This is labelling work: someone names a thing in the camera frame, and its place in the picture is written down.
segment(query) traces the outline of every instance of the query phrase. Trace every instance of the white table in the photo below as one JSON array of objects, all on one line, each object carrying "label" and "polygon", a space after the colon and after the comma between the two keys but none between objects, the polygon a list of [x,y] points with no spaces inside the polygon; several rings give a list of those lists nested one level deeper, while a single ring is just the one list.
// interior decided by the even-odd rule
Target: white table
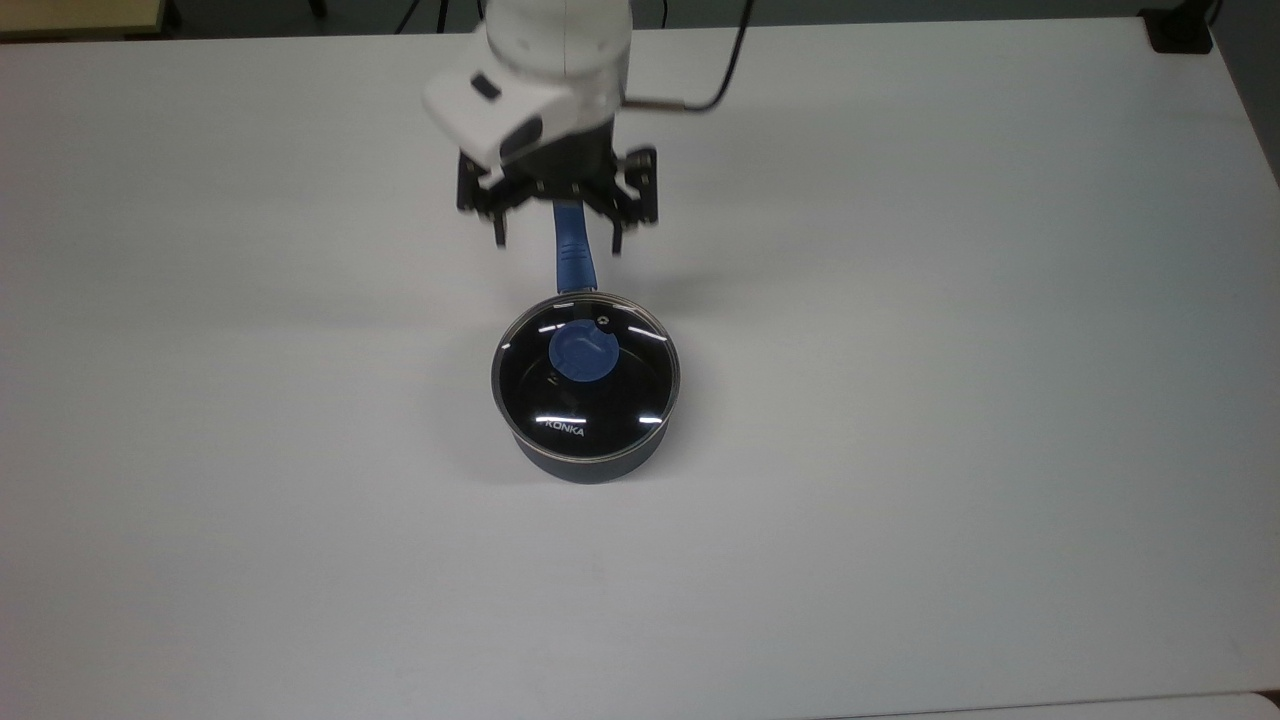
[{"label": "white table", "polygon": [[[730,31],[641,32],[700,97]],[[760,28],[632,114],[658,455],[530,465],[461,37],[0,47],[5,717],[796,719],[1280,685],[1280,192],[1137,19]]]},{"label": "white table", "polygon": [[1089,702],[934,715],[913,720],[1280,720],[1280,710],[1256,694],[1180,697],[1128,702]]}]

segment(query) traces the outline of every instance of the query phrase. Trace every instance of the pot handle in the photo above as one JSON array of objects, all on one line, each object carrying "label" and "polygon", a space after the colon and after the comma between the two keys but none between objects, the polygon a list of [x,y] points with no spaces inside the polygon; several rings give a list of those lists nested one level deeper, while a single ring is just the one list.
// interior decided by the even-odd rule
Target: pot handle
[{"label": "pot handle", "polygon": [[556,291],[595,290],[595,265],[586,241],[586,213],[581,202],[554,202]]}]

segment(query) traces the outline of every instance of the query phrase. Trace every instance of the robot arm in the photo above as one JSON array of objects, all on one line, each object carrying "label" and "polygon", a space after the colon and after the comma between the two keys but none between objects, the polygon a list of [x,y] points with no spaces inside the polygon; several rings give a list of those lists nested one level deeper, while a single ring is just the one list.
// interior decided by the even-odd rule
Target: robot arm
[{"label": "robot arm", "polygon": [[506,167],[608,123],[631,50],[627,0],[490,0],[460,64],[422,102],[462,152]]}]

